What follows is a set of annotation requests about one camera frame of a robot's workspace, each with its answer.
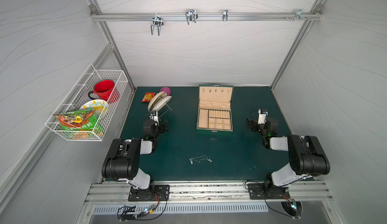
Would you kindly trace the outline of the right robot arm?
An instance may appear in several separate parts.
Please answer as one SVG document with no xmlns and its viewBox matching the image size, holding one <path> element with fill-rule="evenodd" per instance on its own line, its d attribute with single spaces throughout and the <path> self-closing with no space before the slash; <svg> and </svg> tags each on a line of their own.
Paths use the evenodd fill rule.
<svg viewBox="0 0 387 224">
<path fill-rule="evenodd" d="M 264 148 L 288 153 L 288 164 L 269 173 L 261 184 L 264 193 L 330 172 L 330 162 L 316 136 L 289 134 L 279 137 L 278 120 L 261 110 L 255 118 L 247 117 L 247 128 L 260 134 Z"/>
</svg>

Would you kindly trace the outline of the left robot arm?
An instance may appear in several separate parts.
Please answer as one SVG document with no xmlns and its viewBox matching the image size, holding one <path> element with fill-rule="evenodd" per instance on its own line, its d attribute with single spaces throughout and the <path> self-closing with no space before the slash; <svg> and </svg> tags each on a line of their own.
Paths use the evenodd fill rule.
<svg viewBox="0 0 387 224">
<path fill-rule="evenodd" d="M 161 133 L 169 130 L 168 121 L 146 120 L 141 138 L 116 138 L 112 141 L 101 168 L 105 179 L 125 182 L 140 191 L 154 191 L 152 177 L 140 169 L 140 156 L 154 153 Z"/>
</svg>

